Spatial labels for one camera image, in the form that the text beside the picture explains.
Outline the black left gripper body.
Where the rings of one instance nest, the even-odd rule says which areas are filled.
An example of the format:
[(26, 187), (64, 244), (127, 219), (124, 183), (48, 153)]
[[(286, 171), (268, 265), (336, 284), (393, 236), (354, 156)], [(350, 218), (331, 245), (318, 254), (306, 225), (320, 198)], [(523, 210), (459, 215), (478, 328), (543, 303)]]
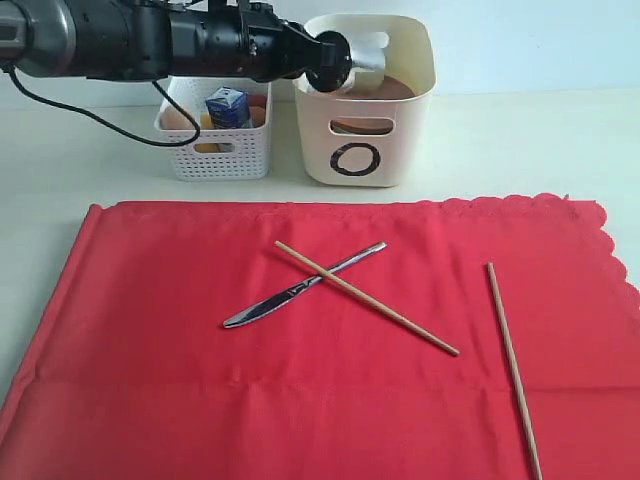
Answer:
[(169, 14), (172, 76), (269, 83), (323, 66), (325, 47), (261, 2)]

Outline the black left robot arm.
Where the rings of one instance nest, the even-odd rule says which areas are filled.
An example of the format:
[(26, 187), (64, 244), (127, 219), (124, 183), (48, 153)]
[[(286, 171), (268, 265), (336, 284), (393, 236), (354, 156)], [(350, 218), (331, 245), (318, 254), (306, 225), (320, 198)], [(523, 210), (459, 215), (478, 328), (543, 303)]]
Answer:
[(251, 1), (4, 1), (1, 63), (36, 78), (114, 82), (306, 76), (323, 93), (353, 68), (342, 34), (310, 34)]

